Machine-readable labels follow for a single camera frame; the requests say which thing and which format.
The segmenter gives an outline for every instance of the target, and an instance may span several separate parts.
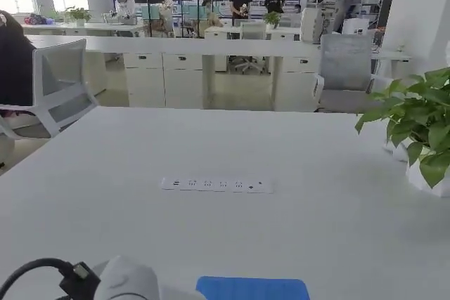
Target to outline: black cable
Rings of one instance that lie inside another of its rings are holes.
[[[0,288],[0,300],[3,300],[7,291],[11,288],[11,286],[13,286],[14,282],[16,282],[18,278],[26,274],[26,272],[39,267],[54,267],[58,269],[59,273],[61,273],[65,277],[73,274],[73,266],[67,261],[55,258],[42,258],[31,261],[15,270],[14,273],[11,274],[8,279],[6,279],[5,283],[2,284]]]

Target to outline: office chair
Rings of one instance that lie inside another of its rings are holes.
[[[371,74],[370,37],[325,34],[317,75],[319,111],[360,113],[378,105],[371,91],[388,87],[392,79]]]
[[[240,25],[240,38],[249,40],[265,40],[266,24],[264,22],[242,22]],[[262,74],[264,67],[257,64],[256,59],[250,57],[244,58],[245,62],[236,65],[235,68],[242,68],[242,74],[248,69],[255,68]]]
[[[10,153],[11,140],[53,138],[98,105],[83,78],[85,52],[86,39],[34,51],[33,105],[0,105],[0,110],[29,112],[36,117],[34,124],[16,128],[0,117],[0,143]],[[3,154],[0,164],[5,159]]]

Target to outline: blue object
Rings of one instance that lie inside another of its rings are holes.
[[[142,18],[148,19],[148,8],[147,5],[142,6]],[[150,5],[150,18],[159,19],[160,18],[160,8],[156,5]]]
[[[201,277],[195,289],[207,300],[309,300],[306,285],[296,279]]]

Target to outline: electrical outlet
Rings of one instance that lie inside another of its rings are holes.
[[[233,193],[273,193],[274,187],[268,179],[225,178],[163,178],[163,190],[194,190]]]

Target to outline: dark clothing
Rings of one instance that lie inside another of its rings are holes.
[[[247,8],[250,7],[250,3],[252,0],[229,0],[233,3],[233,6],[236,10],[240,10],[243,4],[247,5]],[[233,12],[233,20],[234,19],[248,19],[248,16],[238,15],[237,13]]]
[[[0,26],[0,104],[33,104],[33,50],[16,31]]]
[[[282,5],[285,0],[266,0],[264,6],[267,8],[267,13],[277,12],[284,13]]]

